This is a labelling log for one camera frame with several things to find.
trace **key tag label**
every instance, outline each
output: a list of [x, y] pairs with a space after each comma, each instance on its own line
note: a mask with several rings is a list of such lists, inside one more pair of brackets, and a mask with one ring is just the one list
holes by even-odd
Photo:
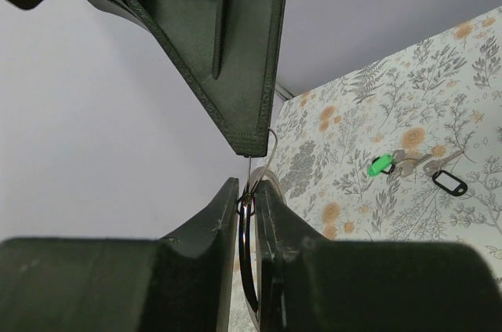
[[432, 181], [451, 196], [458, 197], [467, 192], [467, 183], [445, 170], [439, 170], [432, 175]]

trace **black plastic bracket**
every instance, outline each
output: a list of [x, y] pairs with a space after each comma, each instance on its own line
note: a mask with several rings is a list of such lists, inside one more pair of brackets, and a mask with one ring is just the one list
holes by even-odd
[[267, 154], [285, 0], [89, 2], [151, 32], [235, 153]]

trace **tablecloth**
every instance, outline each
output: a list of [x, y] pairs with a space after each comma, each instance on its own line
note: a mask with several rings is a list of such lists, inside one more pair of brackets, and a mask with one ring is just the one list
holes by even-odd
[[[454, 241], [486, 260], [502, 291], [502, 8], [285, 103], [271, 169], [288, 206], [336, 240]], [[421, 166], [369, 177], [404, 148], [442, 158], [468, 191], [453, 197]], [[235, 262], [229, 330], [254, 330]]]

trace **floral pattern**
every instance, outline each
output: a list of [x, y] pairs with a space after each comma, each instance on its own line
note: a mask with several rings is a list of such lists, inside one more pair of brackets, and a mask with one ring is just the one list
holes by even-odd
[[[502, 289], [502, 8], [286, 102], [271, 163], [289, 207], [329, 239], [454, 241], [477, 250]], [[459, 198], [421, 166], [369, 177], [404, 148], [443, 158]], [[231, 330], [253, 330], [235, 273]]]

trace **table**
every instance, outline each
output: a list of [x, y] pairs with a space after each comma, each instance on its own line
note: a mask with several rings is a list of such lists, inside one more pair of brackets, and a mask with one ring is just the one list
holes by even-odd
[[[454, 241], [473, 247], [502, 291], [502, 8], [307, 92], [283, 107], [271, 169], [289, 207], [330, 239]], [[452, 197], [421, 166], [369, 177], [404, 148], [467, 182]], [[229, 330], [254, 330], [235, 265]]]

